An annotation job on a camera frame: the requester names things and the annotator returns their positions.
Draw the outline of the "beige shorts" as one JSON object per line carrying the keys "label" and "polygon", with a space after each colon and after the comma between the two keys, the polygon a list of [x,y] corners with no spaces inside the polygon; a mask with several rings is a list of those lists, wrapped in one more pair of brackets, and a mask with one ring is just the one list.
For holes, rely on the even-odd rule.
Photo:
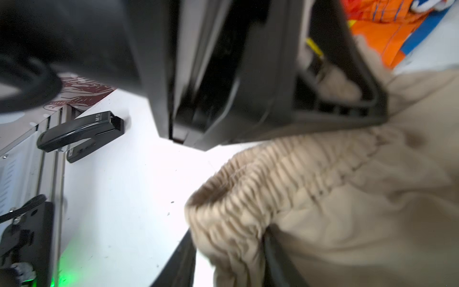
{"label": "beige shorts", "polygon": [[312,287],[459,284],[459,70],[392,74],[386,124],[278,138],[234,155],[187,201],[217,287],[259,287],[272,228]]}

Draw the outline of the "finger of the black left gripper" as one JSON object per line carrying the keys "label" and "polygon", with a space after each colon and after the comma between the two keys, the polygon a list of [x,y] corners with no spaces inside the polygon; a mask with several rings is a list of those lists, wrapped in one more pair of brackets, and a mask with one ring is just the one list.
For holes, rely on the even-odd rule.
{"label": "finger of the black left gripper", "polygon": [[[351,36],[338,1],[288,1],[286,28],[286,75],[289,108],[296,122],[307,129],[354,129],[387,120],[388,95],[373,76]],[[304,42],[319,46],[325,58]],[[345,99],[325,92],[325,84],[313,66],[321,63],[337,71],[343,85],[356,89],[357,98]]]}

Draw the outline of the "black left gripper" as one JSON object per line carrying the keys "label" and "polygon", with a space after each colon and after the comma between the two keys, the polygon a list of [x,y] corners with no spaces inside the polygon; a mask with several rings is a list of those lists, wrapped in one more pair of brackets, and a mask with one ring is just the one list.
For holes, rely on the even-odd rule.
{"label": "black left gripper", "polygon": [[293,119],[304,1],[211,1],[172,139],[210,150]]}

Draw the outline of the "black remote-like object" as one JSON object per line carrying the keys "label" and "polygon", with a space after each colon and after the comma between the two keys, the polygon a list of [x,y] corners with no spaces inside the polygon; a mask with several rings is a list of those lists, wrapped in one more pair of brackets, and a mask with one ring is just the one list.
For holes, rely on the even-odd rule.
{"label": "black remote-like object", "polygon": [[111,111],[98,112],[53,127],[37,140],[38,149],[50,153],[76,143],[66,159],[75,163],[124,135],[124,120]]}

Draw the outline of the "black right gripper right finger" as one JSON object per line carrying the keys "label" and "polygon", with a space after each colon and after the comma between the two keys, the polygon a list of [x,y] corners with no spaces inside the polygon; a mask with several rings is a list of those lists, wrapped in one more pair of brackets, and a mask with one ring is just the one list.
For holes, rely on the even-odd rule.
{"label": "black right gripper right finger", "polygon": [[263,287],[308,286],[270,229],[266,230],[262,243],[265,256]]}

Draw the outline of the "rainbow striped shorts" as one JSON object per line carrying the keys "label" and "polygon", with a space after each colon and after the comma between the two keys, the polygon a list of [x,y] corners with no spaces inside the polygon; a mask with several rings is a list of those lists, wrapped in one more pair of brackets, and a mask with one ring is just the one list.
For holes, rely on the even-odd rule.
{"label": "rainbow striped shorts", "polygon": [[341,1],[351,33],[363,36],[395,68],[440,24],[454,1]]}

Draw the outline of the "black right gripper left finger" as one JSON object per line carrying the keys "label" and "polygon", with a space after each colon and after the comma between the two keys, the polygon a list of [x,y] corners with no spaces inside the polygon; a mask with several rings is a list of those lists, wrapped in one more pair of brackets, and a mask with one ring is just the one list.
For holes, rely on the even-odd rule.
{"label": "black right gripper left finger", "polygon": [[192,287],[196,253],[191,231],[188,230],[151,287]]}

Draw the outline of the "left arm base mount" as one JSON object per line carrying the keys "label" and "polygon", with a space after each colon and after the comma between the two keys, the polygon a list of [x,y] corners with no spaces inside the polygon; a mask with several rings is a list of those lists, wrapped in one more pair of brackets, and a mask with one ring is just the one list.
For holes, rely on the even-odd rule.
{"label": "left arm base mount", "polygon": [[54,206],[44,202],[1,236],[1,286],[49,287]]}

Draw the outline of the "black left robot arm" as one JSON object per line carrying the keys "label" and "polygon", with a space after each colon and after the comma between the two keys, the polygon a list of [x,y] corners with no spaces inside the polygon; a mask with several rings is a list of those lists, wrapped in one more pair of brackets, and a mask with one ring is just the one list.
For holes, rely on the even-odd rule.
{"label": "black left robot arm", "polygon": [[203,151],[388,117],[339,1],[2,1],[1,111],[60,72],[146,97],[159,136]]}

